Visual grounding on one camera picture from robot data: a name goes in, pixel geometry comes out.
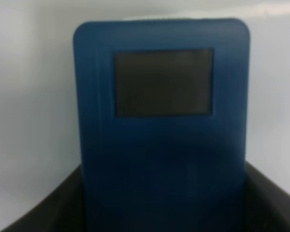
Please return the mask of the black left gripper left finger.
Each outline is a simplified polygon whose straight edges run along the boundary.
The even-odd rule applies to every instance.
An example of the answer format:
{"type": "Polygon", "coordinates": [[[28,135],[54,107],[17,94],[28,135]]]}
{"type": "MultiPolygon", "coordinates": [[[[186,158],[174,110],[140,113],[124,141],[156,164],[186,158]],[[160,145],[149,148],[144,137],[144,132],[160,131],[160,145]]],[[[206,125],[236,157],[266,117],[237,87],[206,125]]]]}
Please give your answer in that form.
{"type": "Polygon", "coordinates": [[[4,232],[84,232],[81,166],[78,166],[49,196],[4,232]]]}

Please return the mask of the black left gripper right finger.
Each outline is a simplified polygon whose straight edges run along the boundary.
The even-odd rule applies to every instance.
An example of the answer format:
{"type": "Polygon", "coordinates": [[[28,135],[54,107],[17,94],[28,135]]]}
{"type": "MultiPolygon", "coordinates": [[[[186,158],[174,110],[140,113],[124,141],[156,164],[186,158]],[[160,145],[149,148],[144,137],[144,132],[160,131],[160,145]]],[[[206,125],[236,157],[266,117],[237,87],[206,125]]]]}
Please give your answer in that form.
{"type": "Polygon", "coordinates": [[[246,163],[245,232],[290,232],[290,195],[246,163]]]}

